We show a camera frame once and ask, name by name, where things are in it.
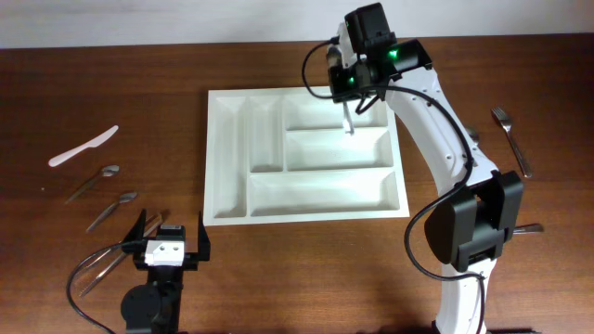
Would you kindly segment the white plastic knife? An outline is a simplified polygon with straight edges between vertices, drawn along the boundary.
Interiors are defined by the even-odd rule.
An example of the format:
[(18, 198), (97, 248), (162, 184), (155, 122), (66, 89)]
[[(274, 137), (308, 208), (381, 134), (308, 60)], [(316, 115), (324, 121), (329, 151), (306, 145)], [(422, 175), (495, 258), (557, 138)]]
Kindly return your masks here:
[(113, 125), (110, 129), (108, 129), (101, 135), (98, 135), (97, 137), (81, 144), (80, 146), (78, 146), (76, 148), (72, 148), (66, 152), (63, 152), (63, 153), (58, 154), (57, 156), (51, 158), (47, 164), (50, 167), (57, 167), (60, 164), (62, 164), (63, 162), (73, 158), (74, 156), (83, 152), (86, 149), (97, 148), (97, 147), (101, 146), (103, 143), (105, 143), (106, 141), (108, 141), (118, 130), (119, 130), (119, 126)]

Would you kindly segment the small teaspoon lower left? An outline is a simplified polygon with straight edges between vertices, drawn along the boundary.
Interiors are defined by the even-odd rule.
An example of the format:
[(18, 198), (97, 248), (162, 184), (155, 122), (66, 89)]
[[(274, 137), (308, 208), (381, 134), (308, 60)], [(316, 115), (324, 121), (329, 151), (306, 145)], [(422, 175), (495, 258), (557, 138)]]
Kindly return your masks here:
[(121, 204), (130, 202), (136, 199), (138, 196), (137, 192), (128, 192), (121, 194), (113, 203), (111, 203), (85, 230), (86, 233), (90, 233), (101, 225)]

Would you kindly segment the metal fork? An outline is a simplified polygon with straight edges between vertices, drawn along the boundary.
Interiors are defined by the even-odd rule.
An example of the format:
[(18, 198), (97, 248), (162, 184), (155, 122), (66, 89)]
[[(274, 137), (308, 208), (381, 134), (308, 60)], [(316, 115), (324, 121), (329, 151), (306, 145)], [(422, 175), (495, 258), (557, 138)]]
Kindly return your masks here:
[(542, 224), (520, 225), (513, 229), (514, 235), (537, 234), (543, 232), (544, 226)]
[(491, 109), (492, 115), (497, 121), (498, 125), (505, 132), (505, 135), (510, 143), (510, 147), (515, 155), (516, 161), (518, 162), (520, 169), (525, 178), (533, 177), (533, 170), (530, 167), (526, 157), (519, 148), (516, 140), (511, 133), (511, 127), (513, 125), (511, 117), (500, 107)]

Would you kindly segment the small teaspoon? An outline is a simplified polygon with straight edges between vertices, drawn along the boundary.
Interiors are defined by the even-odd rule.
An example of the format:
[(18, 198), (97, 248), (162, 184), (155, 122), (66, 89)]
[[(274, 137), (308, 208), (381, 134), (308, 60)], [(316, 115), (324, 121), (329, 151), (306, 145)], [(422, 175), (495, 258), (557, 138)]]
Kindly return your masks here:
[(121, 194), (113, 203), (111, 203), (85, 230), (86, 233), (90, 233), (101, 225), (121, 204), (130, 202), (136, 199), (138, 196), (137, 192), (128, 192)]
[(112, 177), (120, 171), (120, 166), (117, 164), (107, 165), (102, 167), (94, 176), (88, 179), (84, 184), (79, 186), (65, 201), (65, 204), (69, 204), (72, 201), (79, 198), (85, 191), (92, 188), (96, 182), (102, 178)]

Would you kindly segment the small teaspoon upper left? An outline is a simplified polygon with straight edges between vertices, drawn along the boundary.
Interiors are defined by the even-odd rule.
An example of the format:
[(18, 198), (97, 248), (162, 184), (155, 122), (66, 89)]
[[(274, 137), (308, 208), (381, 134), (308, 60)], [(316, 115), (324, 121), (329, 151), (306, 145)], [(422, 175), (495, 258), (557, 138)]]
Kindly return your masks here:
[(117, 164), (107, 165), (102, 167), (94, 176), (88, 179), (84, 184), (79, 186), (65, 201), (65, 204), (69, 204), (72, 201), (79, 198), (85, 191), (92, 188), (96, 182), (102, 178), (112, 177), (120, 171), (120, 166)]

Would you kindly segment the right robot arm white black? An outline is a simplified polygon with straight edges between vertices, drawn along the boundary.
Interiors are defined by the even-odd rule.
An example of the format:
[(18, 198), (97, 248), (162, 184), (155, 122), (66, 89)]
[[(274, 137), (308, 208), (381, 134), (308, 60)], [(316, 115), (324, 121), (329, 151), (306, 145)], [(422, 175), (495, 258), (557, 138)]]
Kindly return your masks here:
[(327, 48), (330, 100), (355, 100), (356, 113), (382, 101), (409, 131), (428, 165), (438, 197), (405, 230), (405, 250), (418, 221), (442, 265), (439, 274), (411, 262), (442, 283), (432, 327), (436, 333), (485, 333), (488, 281), (511, 240), (523, 197), (515, 172), (502, 173), (472, 141), (448, 103), (437, 71), (418, 40), (399, 42), (381, 4), (348, 13)]

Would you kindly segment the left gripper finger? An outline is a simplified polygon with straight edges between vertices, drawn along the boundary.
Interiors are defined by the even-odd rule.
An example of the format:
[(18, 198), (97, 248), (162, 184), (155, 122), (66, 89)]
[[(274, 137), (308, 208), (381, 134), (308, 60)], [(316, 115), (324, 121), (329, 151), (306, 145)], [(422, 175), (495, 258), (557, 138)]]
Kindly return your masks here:
[(145, 225), (146, 225), (146, 218), (147, 218), (147, 210), (142, 209), (135, 224), (126, 234), (123, 239), (123, 243), (133, 242), (133, 241), (140, 241), (144, 237), (145, 232)]
[(199, 212), (198, 250), (199, 254), (210, 253), (210, 239), (205, 229), (202, 212)]

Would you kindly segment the large metal spoon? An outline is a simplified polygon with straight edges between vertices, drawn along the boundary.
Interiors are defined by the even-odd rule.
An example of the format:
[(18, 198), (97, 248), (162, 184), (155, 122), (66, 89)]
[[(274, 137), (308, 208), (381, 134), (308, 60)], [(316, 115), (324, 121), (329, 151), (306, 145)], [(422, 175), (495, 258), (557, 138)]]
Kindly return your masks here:
[(353, 135), (355, 132), (355, 128), (353, 125), (351, 113), (349, 110), (349, 106), (347, 102), (342, 103), (342, 110), (343, 110), (343, 120), (342, 120), (342, 127), (346, 134)]
[(466, 127), (466, 131), (469, 135), (469, 137), (471, 138), (471, 140), (473, 141), (473, 143), (478, 146), (479, 145), (479, 141), (480, 141), (480, 137), (478, 135), (478, 133), (472, 129), (471, 127)]

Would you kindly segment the metal knife near left arm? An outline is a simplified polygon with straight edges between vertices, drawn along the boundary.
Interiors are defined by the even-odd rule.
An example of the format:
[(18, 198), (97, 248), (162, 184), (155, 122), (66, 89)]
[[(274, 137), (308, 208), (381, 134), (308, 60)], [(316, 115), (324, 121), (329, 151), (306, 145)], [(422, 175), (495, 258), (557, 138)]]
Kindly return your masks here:
[[(148, 227), (145, 228), (144, 237), (149, 237), (153, 231), (163, 223), (163, 217), (161, 213), (151, 215), (147, 220), (146, 223)], [(102, 261), (106, 260), (112, 254), (112, 250), (106, 250), (100, 255), (96, 256), (92, 262), (86, 264), (75, 276), (80, 276), (85, 272), (89, 271), (91, 268), (97, 266)]]

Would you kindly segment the white plastic cutlery tray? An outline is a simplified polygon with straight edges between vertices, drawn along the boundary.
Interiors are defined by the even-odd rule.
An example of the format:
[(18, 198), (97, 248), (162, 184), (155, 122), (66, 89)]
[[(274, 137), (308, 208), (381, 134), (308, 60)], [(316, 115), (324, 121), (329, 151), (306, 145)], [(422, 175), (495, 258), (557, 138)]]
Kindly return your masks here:
[(204, 223), (258, 225), (409, 215), (395, 116), (305, 89), (208, 93)]

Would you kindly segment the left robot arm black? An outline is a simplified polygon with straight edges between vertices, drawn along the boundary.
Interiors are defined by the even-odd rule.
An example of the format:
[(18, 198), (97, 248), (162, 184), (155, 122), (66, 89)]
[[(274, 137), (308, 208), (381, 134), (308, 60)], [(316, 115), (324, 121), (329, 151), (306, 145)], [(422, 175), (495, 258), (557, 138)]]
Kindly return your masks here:
[(160, 225), (154, 237), (146, 237), (147, 212), (143, 210), (123, 239), (122, 250), (134, 266), (147, 273), (147, 282), (131, 288), (123, 297), (121, 314), (125, 331), (131, 334), (176, 333), (179, 328), (183, 277), (208, 262), (211, 242), (203, 218), (198, 218), (196, 252), (186, 251), (182, 225)]

